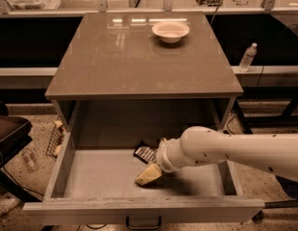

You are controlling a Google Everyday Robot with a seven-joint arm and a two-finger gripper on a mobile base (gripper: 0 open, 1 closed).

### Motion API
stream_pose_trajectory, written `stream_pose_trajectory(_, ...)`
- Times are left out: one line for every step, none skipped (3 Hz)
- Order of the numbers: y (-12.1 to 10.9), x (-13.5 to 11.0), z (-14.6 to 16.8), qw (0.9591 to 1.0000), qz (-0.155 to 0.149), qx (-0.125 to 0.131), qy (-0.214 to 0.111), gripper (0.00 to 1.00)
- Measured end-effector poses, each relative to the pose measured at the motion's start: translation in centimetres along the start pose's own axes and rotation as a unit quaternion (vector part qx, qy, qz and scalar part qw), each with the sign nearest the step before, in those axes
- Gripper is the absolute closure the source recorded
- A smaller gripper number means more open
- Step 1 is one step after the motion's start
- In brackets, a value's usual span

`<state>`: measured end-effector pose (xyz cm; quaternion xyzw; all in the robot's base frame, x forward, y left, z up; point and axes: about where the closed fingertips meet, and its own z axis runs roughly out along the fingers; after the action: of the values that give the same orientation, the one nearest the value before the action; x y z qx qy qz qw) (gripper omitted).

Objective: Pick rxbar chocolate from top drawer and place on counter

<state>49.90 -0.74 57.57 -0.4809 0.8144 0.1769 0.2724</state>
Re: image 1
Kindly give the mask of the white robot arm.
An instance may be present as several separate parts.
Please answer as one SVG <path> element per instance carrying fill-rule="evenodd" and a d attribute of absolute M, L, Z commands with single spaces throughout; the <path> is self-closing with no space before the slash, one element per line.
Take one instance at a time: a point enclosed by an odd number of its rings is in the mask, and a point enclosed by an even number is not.
<path fill-rule="evenodd" d="M 298 183 L 298 134 L 227 135 L 202 126 L 161 140 L 156 161 L 137 178 L 145 186 L 165 172 L 228 160 Z"/>

